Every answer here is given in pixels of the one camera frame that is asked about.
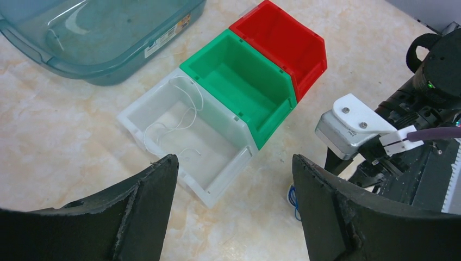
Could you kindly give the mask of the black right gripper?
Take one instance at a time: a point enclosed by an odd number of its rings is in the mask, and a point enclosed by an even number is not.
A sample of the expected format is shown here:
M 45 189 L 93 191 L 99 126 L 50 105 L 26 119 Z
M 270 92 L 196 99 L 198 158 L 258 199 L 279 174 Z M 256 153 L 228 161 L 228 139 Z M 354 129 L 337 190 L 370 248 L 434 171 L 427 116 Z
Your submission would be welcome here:
M 356 155 L 364 157 L 349 182 L 373 187 L 393 201 L 444 213 L 460 212 L 460 138 L 424 141 L 422 146 L 387 156 L 378 137 L 349 132 L 333 116 L 324 114 L 328 146 L 325 169 L 339 175 Z

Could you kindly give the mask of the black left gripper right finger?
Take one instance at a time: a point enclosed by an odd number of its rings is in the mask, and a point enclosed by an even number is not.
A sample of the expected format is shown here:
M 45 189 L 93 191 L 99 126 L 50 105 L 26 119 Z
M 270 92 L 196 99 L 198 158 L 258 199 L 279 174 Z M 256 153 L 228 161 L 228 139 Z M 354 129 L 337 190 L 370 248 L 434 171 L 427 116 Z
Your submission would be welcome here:
M 292 157 L 310 260 L 460 260 L 460 216 L 373 194 Z

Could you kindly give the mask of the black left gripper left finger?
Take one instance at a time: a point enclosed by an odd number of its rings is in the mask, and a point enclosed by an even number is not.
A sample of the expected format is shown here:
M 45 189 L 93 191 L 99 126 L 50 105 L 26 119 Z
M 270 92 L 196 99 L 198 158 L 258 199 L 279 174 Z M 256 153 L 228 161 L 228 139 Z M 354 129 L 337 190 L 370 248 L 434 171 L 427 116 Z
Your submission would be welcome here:
M 59 209 L 2 209 L 1 260 L 159 260 L 178 171 L 169 154 Z

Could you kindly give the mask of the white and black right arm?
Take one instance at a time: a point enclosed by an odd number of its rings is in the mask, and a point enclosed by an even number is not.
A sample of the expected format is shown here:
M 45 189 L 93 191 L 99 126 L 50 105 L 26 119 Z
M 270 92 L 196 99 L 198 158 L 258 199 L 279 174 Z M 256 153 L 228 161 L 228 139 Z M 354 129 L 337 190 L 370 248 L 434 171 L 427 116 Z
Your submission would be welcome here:
M 427 33 L 406 54 L 412 77 L 377 109 L 353 94 L 321 115 L 325 169 L 341 174 L 361 155 L 349 182 L 379 196 L 460 214 L 460 30 Z

